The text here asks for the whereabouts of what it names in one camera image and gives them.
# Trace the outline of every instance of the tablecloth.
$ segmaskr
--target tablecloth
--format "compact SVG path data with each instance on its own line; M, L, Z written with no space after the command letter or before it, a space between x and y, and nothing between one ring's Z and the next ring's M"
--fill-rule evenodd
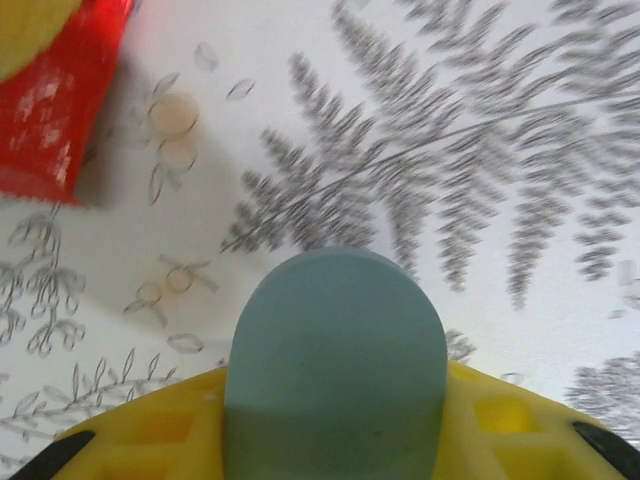
M0 475L223 365L257 283L334 245L405 268L452 358L638 445L639 15L138 1L77 188L88 208L0 204Z

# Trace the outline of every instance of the light blue rounded piece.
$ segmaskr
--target light blue rounded piece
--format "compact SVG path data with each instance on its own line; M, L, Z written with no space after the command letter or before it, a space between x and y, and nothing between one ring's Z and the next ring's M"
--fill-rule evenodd
M327 249L271 272L240 316L225 390L226 480L428 480L447 352L389 260Z

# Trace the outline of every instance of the yellow plastic part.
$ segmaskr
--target yellow plastic part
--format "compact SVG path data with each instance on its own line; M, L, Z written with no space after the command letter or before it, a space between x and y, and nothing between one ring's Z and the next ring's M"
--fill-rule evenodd
M226 369L73 427L96 436L55 480L223 480ZM449 362L432 480L624 480L570 426L587 415Z
M0 82L46 49L82 0L0 0Z

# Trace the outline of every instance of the gray fern frond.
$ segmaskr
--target gray fern frond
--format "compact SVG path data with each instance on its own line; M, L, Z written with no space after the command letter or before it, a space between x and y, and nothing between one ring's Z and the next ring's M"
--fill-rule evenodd
M222 248L255 251L265 245L274 250L287 239L303 250L328 245L365 248L376 231L370 212L374 199L371 182L359 172L388 142L367 142L374 120L363 119L363 105L343 113L341 95L319 86L318 75L303 55L293 55L290 67L296 101L309 121L317 153L306 154L278 133L265 131L262 143L276 173L245 172L243 185L250 202L237 205L237 219Z
M538 66L553 58L563 42L552 42L530 50L520 58L511 58L512 52L534 29L533 25L519 27L499 40L477 66L461 65L465 67L465 73L456 82L466 90L472 112L494 118L520 114L567 76L565 70L534 75Z
M447 342L447 354L449 360L467 364L476 347L465 337L462 332L452 328L445 332Z
M565 398L640 447L640 352L609 359L601 368L578 368Z
M376 232L369 211L373 201L368 182L356 177L327 188L318 200L327 243L337 247L367 247Z
M411 7L407 20L426 22L418 31L419 35L440 35L441 38L431 45L431 50L464 47L478 53L506 7L506 3L495 3L483 11L476 21L471 21L469 12L475 0L407 0L398 3Z
M304 55L293 55L289 65L295 99L309 120L322 162L335 171L352 172L361 168L363 142L375 124L372 118L362 118L364 105L342 114L342 95L332 96L327 85L319 85L318 74Z
M311 199L296 197L317 190L326 167L274 131L266 130L262 143L281 179L251 170L243 174L242 183L252 202L236 206L237 220L229 228L222 248L252 252L265 244L275 250L283 245L287 229L293 232L294 242L304 249L323 246L324 232L320 229L316 205ZM283 215L287 209L289 216Z
M525 187L525 201L516 207L518 217L509 255L509 293L516 308L523 308L533 270L549 246L553 230L562 225L571 209L549 187Z
M430 152L404 156L378 165L372 175L387 207L396 260L414 278L418 275L419 238L431 214L430 206L436 200L430 193L431 187L438 183L432 167L439 160Z
M496 184L511 180L515 158L506 144L506 133L495 124L472 130L447 149L443 160L440 201L445 209L440 217L445 225L439 229L444 238L440 257L447 281L455 291L464 289L466 271L480 242L478 232L488 219L498 214L495 204L505 196Z
M365 85L379 104L380 126L406 146L436 139L462 114L463 105L450 88L435 88L435 68L418 71L414 53L403 44L392 47L384 35L356 19L342 5L333 13L334 27Z
M606 26L638 11L632 2L618 2L606 5L600 0L556 0L550 9L556 13L555 23L594 22Z
M591 211L579 217L583 232L575 237L587 247L576 262L581 265L580 273L591 281L606 277L614 266L611 257L619 251L616 243L624 238L617 229L631 222L620 210L640 206L640 186L633 179L600 180L596 188L599 195L587 200Z
M566 197L583 193L590 182L592 121L569 108L550 108L525 117L512 139L522 151L532 149L520 166L524 201L516 207L517 229L510 246L509 292L517 308L524 306L531 276L554 230L571 211Z
M602 41L591 48L573 48L560 56L569 63L564 71L567 81L561 89L569 93L588 96L619 96L630 91L637 95L640 85L638 51L620 52L612 37L602 35Z

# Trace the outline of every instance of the black rubber part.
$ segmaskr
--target black rubber part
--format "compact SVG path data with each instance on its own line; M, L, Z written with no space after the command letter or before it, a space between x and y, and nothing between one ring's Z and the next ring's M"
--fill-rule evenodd
M9 480L53 480L95 436L95 432L84 430L53 442Z
M585 422L573 429L627 480L640 480L640 452L613 432Z

